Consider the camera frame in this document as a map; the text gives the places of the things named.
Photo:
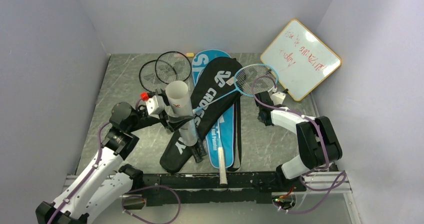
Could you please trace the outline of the white shuttlecock tube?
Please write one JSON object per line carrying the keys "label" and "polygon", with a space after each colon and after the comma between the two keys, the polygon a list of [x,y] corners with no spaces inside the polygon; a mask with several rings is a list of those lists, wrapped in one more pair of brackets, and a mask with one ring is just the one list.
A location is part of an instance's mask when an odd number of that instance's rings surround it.
{"label": "white shuttlecock tube", "polygon": [[[179,117],[182,116],[193,116],[193,108],[191,102],[191,96],[189,93],[188,85],[181,80],[176,80],[169,83],[165,88],[165,94],[167,97],[173,99],[185,98],[185,111],[173,111]],[[183,143],[188,146],[194,146],[198,142],[198,134],[194,120],[187,122],[179,129],[179,133],[183,139]]]}

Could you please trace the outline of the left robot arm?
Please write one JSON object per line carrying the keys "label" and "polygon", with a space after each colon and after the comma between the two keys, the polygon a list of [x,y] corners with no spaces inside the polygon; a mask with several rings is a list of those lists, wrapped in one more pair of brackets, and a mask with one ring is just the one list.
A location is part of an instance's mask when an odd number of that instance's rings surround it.
{"label": "left robot arm", "polygon": [[158,91],[142,93],[141,100],[144,105],[114,105],[111,128],[104,138],[98,133],[97,152],[88,166],[62,194],[36,208],[39,224],[91,224],[118,197],[142,190],[143,172],[121,166],[139,141],[133,132],[158,123],[175,132],[193,120],[194,111],[188,96],[173,98]]}

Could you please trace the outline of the blue white badminton racket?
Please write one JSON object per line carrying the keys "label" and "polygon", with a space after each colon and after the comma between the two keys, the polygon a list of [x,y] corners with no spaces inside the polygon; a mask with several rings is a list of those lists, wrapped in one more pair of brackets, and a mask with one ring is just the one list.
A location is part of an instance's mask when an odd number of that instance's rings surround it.
{"label": "blue white badminton racket", "polygon": [[224,95],[221,95],[217,99],[205,104],[204,106],[199,106],[193,109],[193,114],[203,110],[207,106],[223,99],[224,97],[234,92],[239,92],[244,96],[253,97],[258,93],[272,90],[276,88],[279,76],[276,70],[270,65],[256,63],[242,67],[229,80],[234,85],[233,90],[227,92]]}

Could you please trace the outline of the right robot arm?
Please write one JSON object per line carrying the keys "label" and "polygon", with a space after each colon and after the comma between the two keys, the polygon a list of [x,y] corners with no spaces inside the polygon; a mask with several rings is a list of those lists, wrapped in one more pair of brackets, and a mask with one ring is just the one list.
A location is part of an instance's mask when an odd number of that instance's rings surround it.
{"label": "right robot arm", "polygon": [[267,91],[254,95],[259,109],[258,119],[266,126],[278,126],[294,133],[298,155],[276,168],[275,186],[288,191],[294,179],[317,168],[329,167],[343,156],[340,142],[330,119],[326,116],[303,115],[283,105],[275,105]]}

